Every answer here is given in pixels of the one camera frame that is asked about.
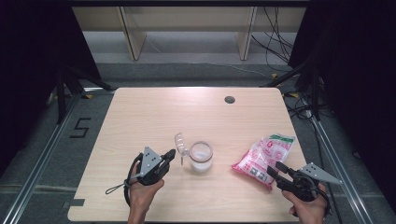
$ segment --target wooden table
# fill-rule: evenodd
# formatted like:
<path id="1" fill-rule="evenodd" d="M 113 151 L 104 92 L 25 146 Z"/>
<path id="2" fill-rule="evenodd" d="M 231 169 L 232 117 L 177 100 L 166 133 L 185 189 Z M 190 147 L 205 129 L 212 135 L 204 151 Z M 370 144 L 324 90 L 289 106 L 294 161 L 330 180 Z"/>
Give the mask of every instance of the wooden table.
<path id="1" fill-rule="evenodd" d="M 233 104 L 225 97 L 232 96 Z M 102 129 L 71 206 L 73 221 L 126 221 L 129 207 L 121 184 L 133 159 L 144 147 L 162 155 L 175 146 L 182 132 L 185 144 L 206 141 L 213 147 L 213 165 L 194 173 L 180 155 L 171 162 L 165 186 L 156 194 L 146 221 L 157 222 L 278 222 L 296 221 L 291 203 L 278 188 L 268 190 L 251 177 L 235 172 L 250 146 L 273 133 L 296 136 L 289 114 L 275 88 L 120 88 Z M 306 165 L 296 141 L 285 162 Z"/>

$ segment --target floor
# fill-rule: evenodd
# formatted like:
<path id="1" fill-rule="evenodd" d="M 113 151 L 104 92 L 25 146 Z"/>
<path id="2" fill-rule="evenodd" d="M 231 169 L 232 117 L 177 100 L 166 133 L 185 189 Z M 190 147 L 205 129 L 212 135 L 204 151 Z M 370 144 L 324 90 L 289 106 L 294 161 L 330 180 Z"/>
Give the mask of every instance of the floor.
<path id="1" fill-rule="evenodd" d="M 239 59 L 232 33 L 148 33 L 143 52 L 132 62 L 123 33 L 84 34 L 97 62 L 103 80 L 112 86 L 246 86 L 257 87 L 268 83 L 272 76 L 281 76 L 290 70 L 281 58 L 268 53 L 258 42 L 252 41 L 246 61 Z M 263 33 L 253 34 L 267 46 L 270 38 Z M 295 34 L 282 34 L 292 44 Z M 272 40 L 269 47 L 281 52 L 281 46 Z M 293 77 L 279 88 L 293 90 Z M 84 87 L 94 87 L 84 83 Z M 96 93 L 93 97 L 68 99 L 72 111 L 67 123 L 59 128 L 56 101 L 52 101 L 36 131 L 9 165 L 0 180 L 0 216 L 6 218 L 8 209 L 19 199 L 20 192 L 34 180 L 33 191 L 27 191 L 26 204 L 19 223 L 75 223 L 67 219 L 67 211 L 77 190 L 85 164 L 106 115 L 111 93 Z M 301 97 L 285 97 L 290 118 L 298 135 L 307 162 L 323 165 L 326 171 L 346 181 L 346 186 L 332 186 L 333 214 L 326 223 L 396 223 L 396 216 L 371 178 L 364 164 L 353 156 L 342 127 L 330 108 L 320 110 L 320 121 L 305 119 L 309 111 L 298 111 L 306 104 Z M 76 130 L 76 124 L 89 126 L 86 136 Z M 53 135 L 59 134 L 56 141 Z M 43 161 L 41 173 L 32 173 L 37 161 Z"/>

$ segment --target human hand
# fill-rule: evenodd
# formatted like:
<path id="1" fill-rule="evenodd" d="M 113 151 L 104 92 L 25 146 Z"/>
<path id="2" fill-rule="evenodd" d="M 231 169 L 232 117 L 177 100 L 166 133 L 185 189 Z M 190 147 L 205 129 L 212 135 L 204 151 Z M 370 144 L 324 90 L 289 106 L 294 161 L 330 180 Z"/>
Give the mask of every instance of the human hand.
<path id="1" fill-rule="evenodd" d="M 319 183 L 319 189 L 326 191 L 326 188 Z M 282 191 L 283 196 L 293 203 L 289 213 L 295 214 L 297 212 L 300 223 L 303 224 L 321 224 L 326 208 L 326 200 L 319 194 L 318 197 L 312 202 L 303 202 L 289 191 Z"/>
<path id="2" fill-rule="evenodd" d="M 136 167 L 134 167 L 132 174 L 136 174 Z M 128 218 L 128 224 L 144 223 L 146 213 L 149 210 L 155 194 L 164 185 L 163 179 L 153 185 L 144 186 L 137 180 L 132 180 L 129 184 L 129 198 L 131 202 L 131 209 Z"/>

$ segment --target pink plastic bag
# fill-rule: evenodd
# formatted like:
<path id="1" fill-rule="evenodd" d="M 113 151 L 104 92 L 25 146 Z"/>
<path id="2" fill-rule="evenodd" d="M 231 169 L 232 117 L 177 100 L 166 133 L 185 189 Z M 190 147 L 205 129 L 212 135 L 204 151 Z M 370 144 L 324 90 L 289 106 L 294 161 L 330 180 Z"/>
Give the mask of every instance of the pink plastic bag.
<path id="1" fill-rule="evenodd" d="M 251 146 L 240 162 L 232 167 L 236 172 L 249 175 L 263 183 L 268 189 L 272 189 L 274 179 L 267 174 L 267 166 L 270 165 L 277 170 L 276 162 L 283 162 L 288 157 L 294 141 L 295 137 L 279 133 L 263 137 Z"/>

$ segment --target cable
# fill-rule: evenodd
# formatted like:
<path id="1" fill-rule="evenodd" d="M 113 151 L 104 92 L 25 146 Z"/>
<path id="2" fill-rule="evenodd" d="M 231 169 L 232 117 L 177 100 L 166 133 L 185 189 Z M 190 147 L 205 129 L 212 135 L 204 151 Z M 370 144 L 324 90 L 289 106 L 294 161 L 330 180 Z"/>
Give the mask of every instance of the cable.
<path id="1" fill-rule="evenodd" d="M 266 17 L 267 17 L 268 21 L 270 22 L 271 27 L 273 29 L 273 32 L 271 33 L 271 35 L 268 35 L 267 33 L 264 32 L 266 35 L 268 35 L 270 37 L 270 41 L 268 42 L 268 47 L 269 47 L 269 44 L 271 43 L 272 40 L 277 41 L 279 43 L 279 45 L 280 45 L 280 48 L 281 48 L 283 54 L 284 55 L 288 55 L 287 61 L 289 61 L 290 54 L 289 54 L 288 50 L 286 49 L 286 47 L 289 47 L 289 48 L 292 49 L 292 44 L 289 43 L 288 41 L 286 41 L 279 33 L 279 25 L 278 25 L 278 22 L 277 22 L 278 13 L 279 13 L 279 7 L 275 7 L 275 22 L 274 23 L 272 22 L 271 18 L 269 17 L 268 12 L 266 10 L 266 7 L 264 7 L 263 9 L 264 9 L 265 15 L 266 15 Z"/>
<path id="2" fill-rule="evenodd" d="M 290 117 L 294 117 L 297 116 L 299 119 L 311 119 L 312 115 L 310 117 L 307 117 L 303 112 L 305 112 L 306 110 L 312 110 L 312 106 L 311 105 L 303 105 L 303 106 L 298 106 L 298 107 L 294 107 L 291 108 L 290 106 L 288 106 L 289 110 L 288 112 L 294 112 L 293 115 L 291 115 Z"/>
<path id="3" fill-rule="evenodd" d="M 271 51 L 271 53 L 275 54 L 277 57 L 279 57 L 283 62 L 287 63 L 288 62 L 288 58 L 286 58 L 285 56 L 281 55 L 280 53 L 274 51 L 273 49 L 269 49 L 266 46 L 264 46 L 264 44 L 262 44 L 261 42 L 259 42 L 256 37 L 254 37 L 254 35 L 251 36 L 262 48 Z"/>

